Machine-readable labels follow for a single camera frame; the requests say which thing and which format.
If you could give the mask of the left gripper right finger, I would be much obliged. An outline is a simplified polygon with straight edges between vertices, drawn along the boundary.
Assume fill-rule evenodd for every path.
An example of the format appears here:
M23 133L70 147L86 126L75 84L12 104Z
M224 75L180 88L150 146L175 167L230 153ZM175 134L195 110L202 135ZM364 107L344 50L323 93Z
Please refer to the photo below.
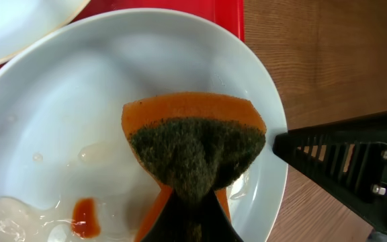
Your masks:
M201 242L243 242L225 215L214 191L210 190L195 211L201 225Z

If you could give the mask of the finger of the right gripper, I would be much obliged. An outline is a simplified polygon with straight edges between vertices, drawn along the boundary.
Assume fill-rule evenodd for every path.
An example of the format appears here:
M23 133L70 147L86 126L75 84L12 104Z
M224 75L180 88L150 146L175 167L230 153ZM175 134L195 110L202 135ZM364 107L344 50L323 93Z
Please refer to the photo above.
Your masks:
M273 152L387 235L387 111L290 130Z

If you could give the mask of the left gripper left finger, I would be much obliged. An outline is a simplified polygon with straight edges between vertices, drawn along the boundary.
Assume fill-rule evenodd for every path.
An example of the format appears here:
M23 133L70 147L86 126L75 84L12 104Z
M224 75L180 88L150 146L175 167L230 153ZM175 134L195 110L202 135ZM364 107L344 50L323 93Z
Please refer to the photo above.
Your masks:
M141 242L192 242L194 208L172 192Z

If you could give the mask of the orange green sponge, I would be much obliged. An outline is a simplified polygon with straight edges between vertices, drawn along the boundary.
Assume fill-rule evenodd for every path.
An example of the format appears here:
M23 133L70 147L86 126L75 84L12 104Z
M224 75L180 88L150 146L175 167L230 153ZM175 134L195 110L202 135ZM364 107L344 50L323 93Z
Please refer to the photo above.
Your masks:
M195 211L210 190L230 221L226 189L263 150L267 130L249 100L205 92L127 103L121 125L137 161L161 189L135 236L137 241L172 192L193 207L193 241L201 239Z

